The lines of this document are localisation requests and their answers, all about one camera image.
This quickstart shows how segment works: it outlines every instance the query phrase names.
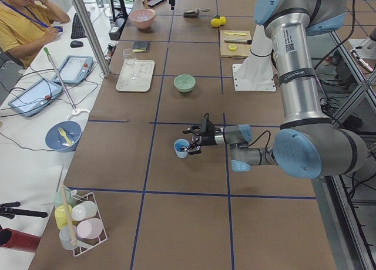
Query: computer mouse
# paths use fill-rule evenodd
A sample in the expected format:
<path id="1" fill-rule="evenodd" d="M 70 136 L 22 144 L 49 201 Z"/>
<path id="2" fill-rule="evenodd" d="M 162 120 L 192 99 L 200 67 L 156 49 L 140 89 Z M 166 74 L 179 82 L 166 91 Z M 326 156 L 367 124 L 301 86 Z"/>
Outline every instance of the computer mouse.
<path id="1" fill-rule="evenodd" d="M 83 42 L 82 42 L 82 41 L 79 41 L 79 40 L 73 40 L 73 41 L 70 43 L 70 46 L 71 46 L 72 48 L 82 47 L 82 46 L 83 46 Z"/>

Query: green bowl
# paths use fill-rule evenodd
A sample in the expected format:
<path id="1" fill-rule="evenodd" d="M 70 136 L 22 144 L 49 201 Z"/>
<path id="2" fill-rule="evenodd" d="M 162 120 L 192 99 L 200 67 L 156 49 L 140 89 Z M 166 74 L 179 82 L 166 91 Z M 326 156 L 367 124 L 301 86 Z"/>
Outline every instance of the green bowl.
<path id="1" fill-rule="evenodd" d="M 179 75 L 174 79 L 175 88 L 183 93 L 191 91 L 195 84 L 196 80 L 192 75 Z"/>

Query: wine glass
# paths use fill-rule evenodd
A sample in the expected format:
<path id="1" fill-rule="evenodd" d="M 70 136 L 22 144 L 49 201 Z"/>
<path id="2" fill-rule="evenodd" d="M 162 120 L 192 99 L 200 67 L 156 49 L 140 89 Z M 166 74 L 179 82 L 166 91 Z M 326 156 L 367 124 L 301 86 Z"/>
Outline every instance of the wine glass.
<path id="1" fill-rule="evenodd" d="M 129 77 L 131 79 L 138 79 L 140 77 L 140 74 L 135 72 L 135 64 L 137 59 L 133 49 L 124 49 L 123 58 L 125 63 L 132 68 L 132 73 Z"/>

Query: white cup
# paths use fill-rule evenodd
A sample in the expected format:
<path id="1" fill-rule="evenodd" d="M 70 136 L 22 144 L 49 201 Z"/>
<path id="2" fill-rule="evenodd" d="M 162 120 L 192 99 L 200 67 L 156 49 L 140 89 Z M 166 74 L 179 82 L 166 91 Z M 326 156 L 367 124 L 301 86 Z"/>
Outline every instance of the white cup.
<path id="1" fill-rule="evenodd" d="M 72 209 L 72 219 L 82 221 L 96 215 L 96 204 L 92 201 L 84 201 Z"/>
<path id="2" fill-rule="evenodd" d="M 103 231 L 103 223 L 99 218 L 90 218 L 80 222 L 77 226 L 77 236 L 83 239 L 95 239 Z"/>
<path id="3" fill-rule="evenodd" d="M 174 143 L 174 149 L 175 149 L 176 155 L 180 158 L 185 158 L 186 156 L 188 156 L 188 152 L 181 149 L 182 147 L 187 147 L 188 145 L 189 145 L 189 142 L 187 140 L 177 139 Z"/>
<path id="4" fill-rule="evenodd" d="M 78 247 L 77 243 L 76 245 L 73 245 L 71 243 L 70 237 L 71 237 L 71 234 L 69 232 L 69 226 L 66 225 L 60 230 L 59 238 L 60 238 L 61 245 L 63 246 L 63 249 L 66 249 L 67 251 L 71 251 Z"/>

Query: black tripod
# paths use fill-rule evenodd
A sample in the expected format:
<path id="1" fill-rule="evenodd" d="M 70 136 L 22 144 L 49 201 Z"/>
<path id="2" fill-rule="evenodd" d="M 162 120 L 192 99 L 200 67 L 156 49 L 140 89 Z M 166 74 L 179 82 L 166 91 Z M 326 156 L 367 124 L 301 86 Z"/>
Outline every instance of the black tripod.
<path id="1" fill-rule="evenodd" d="M 7 217 L 9 219 L 13 219 L 16 215 L 25 215 L 25 216 L 34 216 L 34 217 L 47 217 L 47 212 L 41 211 L 32 211 L 32 210 L 19 210 L 12 207 L 19 207 L 21 203 L 19 201 L 15 202 L 7 202 L 5 204 L 0 204 L 0 216 Z"/>

